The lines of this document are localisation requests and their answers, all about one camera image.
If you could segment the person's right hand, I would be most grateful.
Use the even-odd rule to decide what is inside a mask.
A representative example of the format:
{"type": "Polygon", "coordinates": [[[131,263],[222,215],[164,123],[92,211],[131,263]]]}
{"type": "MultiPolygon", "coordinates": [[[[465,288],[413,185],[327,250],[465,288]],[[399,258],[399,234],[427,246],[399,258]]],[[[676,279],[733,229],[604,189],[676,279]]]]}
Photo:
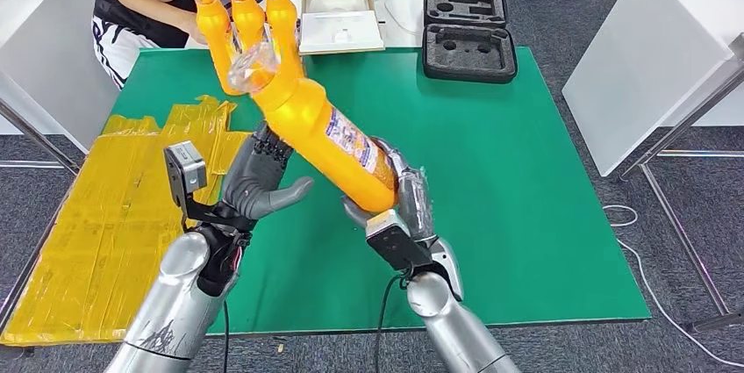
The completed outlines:
{"type": "Polygon", "coordinates": [[[189,11],[182,11],[179,17],[178,28],[186,32],[189,37],[198,44],[206,45],[207,41],[201,33],[197,24],[197,14],[189,11]]]}

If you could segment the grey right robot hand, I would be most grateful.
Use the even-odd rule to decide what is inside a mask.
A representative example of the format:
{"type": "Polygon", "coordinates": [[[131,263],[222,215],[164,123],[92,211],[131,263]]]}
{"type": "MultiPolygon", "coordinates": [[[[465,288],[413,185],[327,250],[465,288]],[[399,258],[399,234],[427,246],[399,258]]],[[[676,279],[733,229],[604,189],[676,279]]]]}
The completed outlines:
{"type": "Polygon", "coordinates": [[[397,203],[393,209],[374,214],[360,208],[351,198],[341,202],[347,216],[365,229],[369,245],[390,247],[394,242],[429,247],[437,239],[433,227],[431,199],[423,169],[416,169],[386,140],[373,141],[386,154],[397,181],[397,203]]]}

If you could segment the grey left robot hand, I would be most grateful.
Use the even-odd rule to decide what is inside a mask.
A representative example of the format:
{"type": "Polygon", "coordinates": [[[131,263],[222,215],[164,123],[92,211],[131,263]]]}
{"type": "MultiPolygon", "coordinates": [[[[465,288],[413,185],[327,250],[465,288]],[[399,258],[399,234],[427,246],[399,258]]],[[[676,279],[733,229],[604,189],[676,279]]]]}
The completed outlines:
{"type": "Polygon", "coordinates": [[[242,143],[224,178],[222,200],[247,219],[262,219],[300,202],[314,180],[299,177],[282,188],[289,158],[294,149],[284,143],[266,122],[242,143]]]}

